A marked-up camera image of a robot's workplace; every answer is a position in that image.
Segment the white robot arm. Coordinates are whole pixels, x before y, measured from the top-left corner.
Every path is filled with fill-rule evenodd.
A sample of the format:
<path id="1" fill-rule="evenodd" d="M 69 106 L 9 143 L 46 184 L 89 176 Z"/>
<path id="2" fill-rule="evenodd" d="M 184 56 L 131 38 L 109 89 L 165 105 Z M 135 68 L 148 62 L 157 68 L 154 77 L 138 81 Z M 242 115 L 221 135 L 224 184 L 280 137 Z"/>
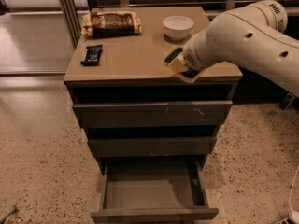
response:
<path id="1" fill-rule="evenodd" d="M 192 83 L 216 63 L 233 63 L 298 97 L 299 41 L 284 34 L 287 22 L 285 8 L 274 0 L 225 11 L 173 50 L 165 64 Z"/>

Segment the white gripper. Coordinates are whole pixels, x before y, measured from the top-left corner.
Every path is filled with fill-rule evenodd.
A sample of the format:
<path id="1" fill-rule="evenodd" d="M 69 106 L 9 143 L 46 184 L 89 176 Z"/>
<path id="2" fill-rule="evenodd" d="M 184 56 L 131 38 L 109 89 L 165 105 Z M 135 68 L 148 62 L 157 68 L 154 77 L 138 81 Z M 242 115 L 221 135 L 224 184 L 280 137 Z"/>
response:
<path id="1" fill-rule="evenodd" d="M 188 84 L 193 84 L 204 74 L 203 69 L 210 66 L 209 63 L 205 63 L 197 57 L 193 39 L 190 39 L 183 47 L 183 55 L 182 53 L 170 54 L 164 59 L 164 63 L 174 73 L 177 73 L 180 80 Z"/>

